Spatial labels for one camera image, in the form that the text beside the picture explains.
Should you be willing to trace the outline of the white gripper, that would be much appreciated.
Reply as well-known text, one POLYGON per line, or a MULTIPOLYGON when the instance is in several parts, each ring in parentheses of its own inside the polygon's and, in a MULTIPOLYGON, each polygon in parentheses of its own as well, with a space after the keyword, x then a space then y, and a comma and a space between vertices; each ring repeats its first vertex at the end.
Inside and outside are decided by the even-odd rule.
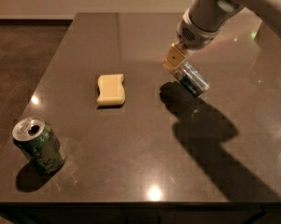
POLYGON ((179 42, 169 48, 163 66, 174 72, 188 57, 188 49, 206 47, 217 36, 223 24, 223 12, 219 9, 188 8, 177 26, 179 42))

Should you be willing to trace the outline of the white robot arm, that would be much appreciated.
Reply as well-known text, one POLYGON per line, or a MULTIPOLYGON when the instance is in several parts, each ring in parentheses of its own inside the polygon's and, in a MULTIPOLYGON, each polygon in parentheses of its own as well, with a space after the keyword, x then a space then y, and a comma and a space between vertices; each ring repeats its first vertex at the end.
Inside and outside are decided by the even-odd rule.
POLYGON ((194 0, 177 26, 164 67, 174 72, 192 50, 207 46, 222 25, 243 8, 256 14, 281 38, 281 0, 194 0))

